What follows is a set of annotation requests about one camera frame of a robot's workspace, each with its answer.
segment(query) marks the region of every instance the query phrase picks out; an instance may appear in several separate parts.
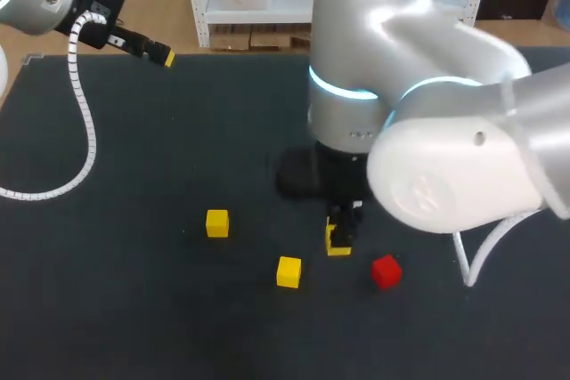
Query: white cable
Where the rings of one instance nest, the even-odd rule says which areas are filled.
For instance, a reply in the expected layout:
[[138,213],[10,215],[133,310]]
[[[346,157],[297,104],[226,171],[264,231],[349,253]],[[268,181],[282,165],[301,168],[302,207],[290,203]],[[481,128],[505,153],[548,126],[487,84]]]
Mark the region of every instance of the white cable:
[[493,229],[491,233],[487,236],[487,238],[483,241],[483,244],[477,250],[475,257],[473,257],[473,262],[471,263],[471,269],[469,271],[469,279],[467,282],[468,287],[473,287],[477,282],[477,277],[479,276],[479,272],[485,263],[485,260],[495,248],[495,245],[499,243],[499,241],[507,234],[509,231],[515,227],[517,224],[522,222],[524,219],[530,217],[533,214],[538,213],[538,211],[530,211],[528,213],[522,213],[517,215],[512,215],[509,218],[505,218],[497,227]]
[[455,253],[457,254],[457,261],[460,264],[463,282],[467,285],[469,278],[469,261],[465,255],[465,248],[463,248],[460,231],[453,233],[453,244],[455,245]]
[[75,93],[77,104],[79,105],[81,115],[83,116],[85,130],[87,131],[87,159],[85,160],[83,168],[81,168],[81,171],[79,171],[79,174],[77,174],[73,180],[55,190],[44,191],[41,193],[20,193],[18,191],[7,190],[0,187],[0,196],[18,200],[45,200],[57,198],[58,196],[67,193],[71,189],[77,187],[87,177],[91,171],[91,168],[93,168],[95,162],[95,154],[97,153],[95,127],[93,119],[91,118],[91,111],[89,110],[89,106],[87,106],[87,100],[83,94],[83,89],[81,88],[79,74],[77,72],[77,41],[79,39],[79,32],[87,22],[94,22],[97,24],[105,25],[107,24],[107,20],[105,17],[98,13],[86,11],[76,19],[73,27],[71,28],[71,33],[69,34],[69,78],[71,79],[71,86],[73,87],[73,92]]
[[463,248],[463,242],[461,241],[461,233],[458,231],[453,233],[453,245],[455,246],[455,253],[457,254],[457,259],[460,263],[461,276],[463,277],[465,285],[468,287],[473,287],[475,285],[479,272],[483,268],[483,264],[485,264],[485,260],[493,248],[495,248],[499,241],[504,238],[504,236],[509,233],[513,227],[536,213],[538,213],[538,211],[529,211],[528,213],[512,215],[497,224],[477,250],[475,257],[473,257],[471,267],[469,267],[469,261],[465,255],[465,249]]

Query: cube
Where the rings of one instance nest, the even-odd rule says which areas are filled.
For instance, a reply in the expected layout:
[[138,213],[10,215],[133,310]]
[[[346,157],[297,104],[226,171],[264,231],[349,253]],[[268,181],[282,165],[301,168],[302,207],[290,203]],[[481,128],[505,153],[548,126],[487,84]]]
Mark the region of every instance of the cube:
[[206,215],[206,233],[209,238],[227,238],[230,232],[230,215],[225,209],[209,209]]
[[402,268],[392,255],[379,258],[372,264],[372,279],[380,289],[398,285],[402,278]]
[[279,287],[299,288],[301,279],[301,259],[281,257],[277,267],[277,285]]

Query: block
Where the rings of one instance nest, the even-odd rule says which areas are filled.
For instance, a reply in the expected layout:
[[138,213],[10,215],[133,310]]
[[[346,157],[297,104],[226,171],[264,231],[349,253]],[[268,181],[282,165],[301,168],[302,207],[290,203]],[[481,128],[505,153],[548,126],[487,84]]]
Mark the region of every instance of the block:
[[392,255],[379,258],[372,264],[372,279],[380,289],[398,285],[402,278],[402,268]]
[[281,257],[277,267],[277,285],[279,287],[299,288],[301,279],[301,259]]
[[225,209],[208,209],[206,233],[209,238],[227,238],[230,232],[230,215]]
[[327,247],[327,255],[329,257],[347,256],[352,252],[351,247],[333,247],[330,243],[330,234],[337,228],[336,224],[329,223],[330,218],[327,217],[327,229],[325,231],[325,245]]

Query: floor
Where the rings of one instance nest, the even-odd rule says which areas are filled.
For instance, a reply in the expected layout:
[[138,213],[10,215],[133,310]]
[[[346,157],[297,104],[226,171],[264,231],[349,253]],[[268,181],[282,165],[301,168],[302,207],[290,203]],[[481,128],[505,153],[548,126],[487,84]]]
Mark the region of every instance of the floor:
[[[208,52],[198,47],[190,0],[126,0],[120,15],[125,27],[154,40],[169,44],[176,53]],[[515,45],[570,45],[570,33],[557,27],[551,7],[538,20],[480,21],[490,33]],[[6,52],[10,70],[9,85],[20,70],[21,59],[28,53],[63,54],[66,37],[52,32],[41,37],[23,35],[11,28],[0,27],[0,43]],[[81,53],[119,53],[106,47],[96,51],[81,46]]]

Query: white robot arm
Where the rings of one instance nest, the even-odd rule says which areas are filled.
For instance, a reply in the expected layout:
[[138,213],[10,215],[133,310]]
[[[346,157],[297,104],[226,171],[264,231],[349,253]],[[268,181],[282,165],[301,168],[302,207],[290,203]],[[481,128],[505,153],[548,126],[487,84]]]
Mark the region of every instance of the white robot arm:
[[[70,182],[54,190],[23,193],[0,187],[0,197],[37,201],[56,198],[78,186],[91,171],[97,149],[93,119],[83,93],[77,69],[79,42],[95,48],[111,44],[133,55],[148,58],[170,67],[174,53],[170,47],[151,41],[148,37],[116,26],[118,14],[125,0],[0,0],[0,23],[36,36],[57,30],[69,36],[68,68],[71,87],[84,119],[87,137],[87,157],[83,168]],[[4,92],[8,69],[4,51],[0,47],[0,94]]]
[[570,67],[532,76],[432,0],[315,0],[310,75],[315,139],[367,157],[398,220],[453,233],[544,206],[570,217]]

